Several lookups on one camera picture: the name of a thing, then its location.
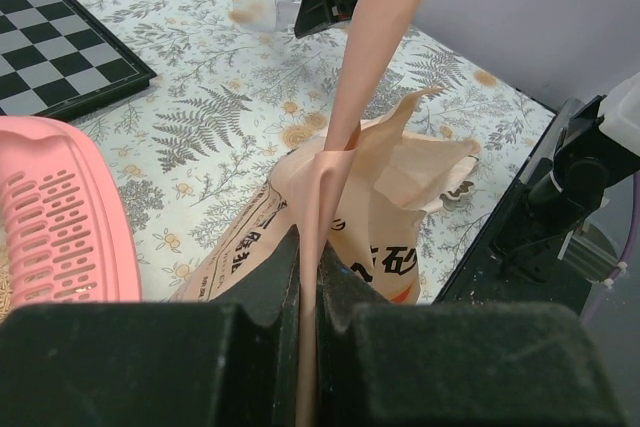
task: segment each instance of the crumpled bag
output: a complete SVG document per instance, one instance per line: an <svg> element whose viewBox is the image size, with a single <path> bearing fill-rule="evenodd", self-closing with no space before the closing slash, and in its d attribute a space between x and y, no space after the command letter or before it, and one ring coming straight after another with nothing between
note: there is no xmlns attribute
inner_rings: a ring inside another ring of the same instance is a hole
<svg viewBox="0 0 640 427"><path fill-rule="evenodd" d="M329 224L328 240L340 260L395 303L414 304L420 295L416 242L425 215L442 208L441 195L455 191L477 162L474 140L404 130L420 98L434 90L407 95L388 114L361 123L357 148L342 160L350 165L339 174L347 177L333 219L311 220ZM321 134L278 161L172 300L216 298L267 259L293 224L300 229L306 207L295 207L313 197L310 177L326 170L319 164L336 162L334 152L322 151L323 143ZM320 203L330 197L316 195ZM316 247L313 258L319 259L324 245Z"/></svg>

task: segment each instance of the cable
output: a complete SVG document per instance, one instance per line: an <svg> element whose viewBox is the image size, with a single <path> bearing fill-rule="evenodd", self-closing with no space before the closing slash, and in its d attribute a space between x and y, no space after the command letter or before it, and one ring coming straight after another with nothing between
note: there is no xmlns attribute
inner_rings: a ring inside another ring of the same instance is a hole
<svg viewBox="0 0 640 427"><path fill-rule="evenodd" d="M603 284L607 287L606 289L602 289L598 296L595 298L591 306L584 312L582 316L582 324L587 325L596 312L600 308L600 305L604 301L604 297L607 295L607 292L613 286L614 280L618 278L618 276L622 272L626 272L627 265L629 263L629 259L631 258L631 254L633 253L633 248L635 247L636 240L638 238L638 230L640 229L640 172L636 172L633 174L633 209L631 211L631 227L629 228L629 235L627 236L627 242L624 245L624 249L622 250L622 254L620 255L620 259L618 265L613 269L613 272L609 274L609 277L605 279Z"/></svg>

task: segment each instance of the checkerboard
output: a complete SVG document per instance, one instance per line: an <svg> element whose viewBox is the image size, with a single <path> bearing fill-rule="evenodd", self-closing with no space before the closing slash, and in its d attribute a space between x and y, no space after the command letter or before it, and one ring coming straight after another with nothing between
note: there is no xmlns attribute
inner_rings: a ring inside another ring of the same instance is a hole
<svg viewBox="0 0 640 427"><path fill-rule="evenodd" d="M0 0L0 113L72 120L154 76L75 0Z"/></svg>

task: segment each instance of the table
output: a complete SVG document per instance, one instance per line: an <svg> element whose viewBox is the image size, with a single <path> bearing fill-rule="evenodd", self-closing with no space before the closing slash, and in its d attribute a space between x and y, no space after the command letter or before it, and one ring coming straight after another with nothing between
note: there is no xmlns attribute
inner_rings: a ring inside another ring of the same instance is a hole
<svg viewBox="0 0 640 427"><path fill-rule="evenodd" d="M79 1L159 74L143 95L76 125L126 205L144 299L166 300L274 162L326 126L348 34L247 32L229 17L232 0ZM422 102L411 130L472 137L483 151L468 201L422 225L420 302L438 293L553 117L414 28L366 117L436 84L446 92Z"/></svg>

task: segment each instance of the pink plastic basket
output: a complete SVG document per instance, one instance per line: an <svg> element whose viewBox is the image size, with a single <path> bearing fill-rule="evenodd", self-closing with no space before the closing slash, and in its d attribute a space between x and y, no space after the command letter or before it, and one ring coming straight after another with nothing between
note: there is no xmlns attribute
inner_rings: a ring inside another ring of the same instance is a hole
<svg viewBox="0 0 640 427"><path fill-rule="evenodd" d="M96 145L40 117L0 117L11 305L139 301L124 207Z"/></svg>

